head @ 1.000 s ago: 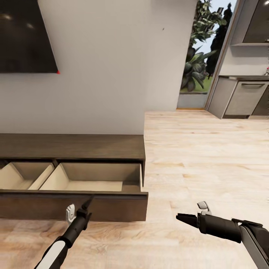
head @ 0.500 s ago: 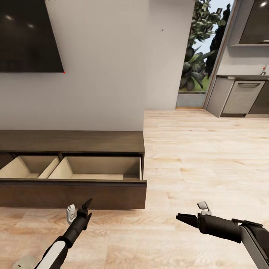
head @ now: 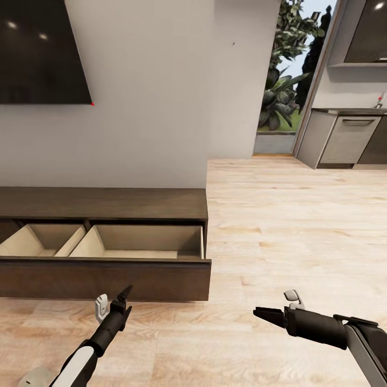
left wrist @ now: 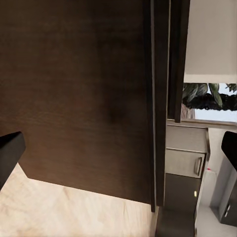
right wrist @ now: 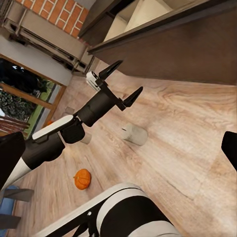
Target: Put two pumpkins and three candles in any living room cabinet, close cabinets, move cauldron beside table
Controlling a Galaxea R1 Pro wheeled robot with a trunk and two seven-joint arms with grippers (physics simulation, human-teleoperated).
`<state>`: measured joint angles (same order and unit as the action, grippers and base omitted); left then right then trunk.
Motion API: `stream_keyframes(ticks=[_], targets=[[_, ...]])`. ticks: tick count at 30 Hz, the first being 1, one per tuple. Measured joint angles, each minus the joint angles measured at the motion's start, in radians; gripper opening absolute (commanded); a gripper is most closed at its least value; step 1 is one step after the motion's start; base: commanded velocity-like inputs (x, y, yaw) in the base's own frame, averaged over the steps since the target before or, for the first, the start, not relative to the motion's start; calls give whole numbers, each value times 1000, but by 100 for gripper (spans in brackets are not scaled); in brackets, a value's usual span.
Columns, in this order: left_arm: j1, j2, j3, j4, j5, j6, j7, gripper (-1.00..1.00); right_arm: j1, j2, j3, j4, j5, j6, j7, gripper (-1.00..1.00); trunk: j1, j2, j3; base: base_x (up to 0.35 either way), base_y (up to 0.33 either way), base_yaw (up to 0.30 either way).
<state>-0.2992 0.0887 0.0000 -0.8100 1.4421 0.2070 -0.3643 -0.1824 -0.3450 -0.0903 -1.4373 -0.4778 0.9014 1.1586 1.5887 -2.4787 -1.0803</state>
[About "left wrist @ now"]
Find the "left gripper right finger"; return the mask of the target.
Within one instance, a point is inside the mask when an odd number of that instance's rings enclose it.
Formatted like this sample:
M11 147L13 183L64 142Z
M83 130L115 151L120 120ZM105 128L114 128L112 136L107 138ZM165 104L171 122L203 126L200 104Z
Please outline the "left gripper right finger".
M237 171L237 133L225 132L221 148Z

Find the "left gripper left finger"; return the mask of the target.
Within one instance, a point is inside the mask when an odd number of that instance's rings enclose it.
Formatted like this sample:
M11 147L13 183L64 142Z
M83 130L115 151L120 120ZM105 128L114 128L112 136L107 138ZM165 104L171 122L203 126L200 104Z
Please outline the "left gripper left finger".
M0 136L0 190L26 149L22 132Z

